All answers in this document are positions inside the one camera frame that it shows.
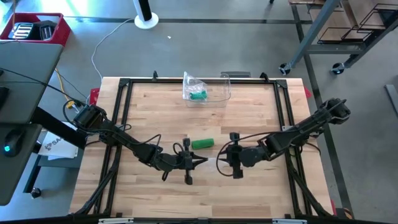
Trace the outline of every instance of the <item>concrete floor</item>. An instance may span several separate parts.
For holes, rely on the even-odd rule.
[[[276,0],[273,6],[266,0],[150,0],[150,4],[160,18],[293,19],[286,0]],[[21,0],[17,11],[62,12],[65,16],[136,16],[131,0]],[[301,19],[309,19],[306,12],[305,7],[299,7]],[[93,49],[118,24],[73,20],[68,20],[68,24],[73,33],[58,69],[88,95],[91,88],[100,85],[90,61]],[[331,130],[357,219],[396,222],[398,216],[395,163],[398,119],[383,88],[385,84],[398,86],[397,40],[398,30],[395,30],[340,76],[330,75],[328,71],[334,63],[344,62],[346,55],[311,56],[322,98],[346,98],[352,112],[345,124],[332,126]],[[198,77],[219,76],[221,71],[247,71],[253,77],[266,72],[270,77],[281,77],[278,66],[289,61],[298,46],[294,25],[161,23],[152,30],[139,30],[129,23],[103,42],[95,62],[103,76],[114,77],[149,77],[153,70],[161,77],[181,77],[184,71]],[[303,78],[311,90],[303,60],[288,77]],[[59,86],[56,76],[50,84]],[[83,99],[67,84],[66,91]],[[47,89],[40,106],[63,120],[64,101],[62,95]],[[308,103],[314,112],[313,98]],[[324,151],[322,161],[330,195],[339,206],[325,143],[322,138],[318,143]],[[36,187],[44,190],[43,196],[31,200],[30,195],[21,192],[34,159],[30,158],[11,203],[0,207],[0,220],[67,214],[78,171],[43,168],[36,182]],[[29,209],[21,214],[20,207]]]

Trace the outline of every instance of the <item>wooden board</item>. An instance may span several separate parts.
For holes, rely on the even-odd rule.
[[[363,29],[385,29],[380,15],[373,10],[374,8],[398,10],[398,0],[348,0],[348,2],[356,22]]]
[[[119,78],[104,78],[102,82],[98,106],[108,114],[113,112],[118,83]],[[294,119],[298,123],[310,116],[303,83],[297,78],[287,79],[287,83]],[[144,141],[161,133],[160,146],[169,153],[172,153],[173,142],[182,142],[186,137],[191,141],[214,138],[215,146],[195,151],[199,156],[209,157],[209,161],[191,172],[193,185],[184,183],[182,170],[172,171],[163,182],[162,172],[141,164],[130,150],[123,148],[113,215],[123,212],[124,217],[270,218],[293,214],[283,156],[272,162],[260,162],[252,168],[244,167],[244,178],[238,180],[220,175],[215,167],[215,157],[222,145],[229,141],[230,132],[240,132],[241,136],[245,136],[279,130],[271,85],[232,85],[232,97],[225,108],[187,108],[182,100],[182,85],[179,84],[137,83],[132,89],[127,124],[132,126],[128,133],[136,139]],[[256,140],[248,139],[243,144],[254,145]],[[70,212],[77,211],[96,188],[104,149],[103,143],[86,148]],[[331,213],[318,151],[306,145],[302,158],[308,187]],[[221,162],[220,166],[222,171],[231,172],[225,163]],[[302,194],[297,189],[304,211]]]

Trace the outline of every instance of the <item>clear plastic container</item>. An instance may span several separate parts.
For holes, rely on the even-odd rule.
[[[222,108],[228,104],[231,98],[231,82],[227,74],[222,73],[219,78],[209,79],[206,83],[205,100],[185,100],[185,104],[190,108],[215,107]]]

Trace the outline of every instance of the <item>red container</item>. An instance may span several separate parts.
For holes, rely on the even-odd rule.
[[[62,13],[28,13],[28,12],[17,12],[15,13],[15,23],[17,22],[40,22],[38,16],[57,16],[59,21],[55,27],[54,33],[49,40],[18,40],[19,42],[29,43],[40,43],[40,44],[62,44],[65,46],[70,34],[70,27],[63,18]],[[7,22],[6,27],[0,35],[0,40],[10,40],[8,35],[12,30],[12,16]]]

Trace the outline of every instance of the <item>white cable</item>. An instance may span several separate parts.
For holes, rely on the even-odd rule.
[[[89,95],[87,96],[87,98],[86,98],[86,105],[89,105],[89,104],[88,104],[88,99],[90,99],[90,95],[91,95],[91,94],[89,94]]]
[[[97,44],[97,46],[95,46],[93,55],[91,56],[91,62],[92,62],[92,64],[93,64],[95,70],[97,71],[99,77],[101,78],[101,83],[102,83],[102,75],[101,75],[101,72],[98,71],[97,66],[96,66],[95,63],[94,63],[94,56],[95,56],[95,53],[97,52],[97,48],[100,46],[100,44],[101,44],[106,38],[108,38],[111,34],[113,34],[115,31],[117,31],[117,29],[118,29],[119,27],[121,27],[123,24],[125,24],[125,23],[127,23],[127,22],[129,22],[129,21],[131,21],[131,20],[134,20],[134,19],[128,19],[128,20],[122,22],[122,23],[121,23],[120,25],[118,25],[112,32],[110,32],[108,35],[106,35],[106,36]]]

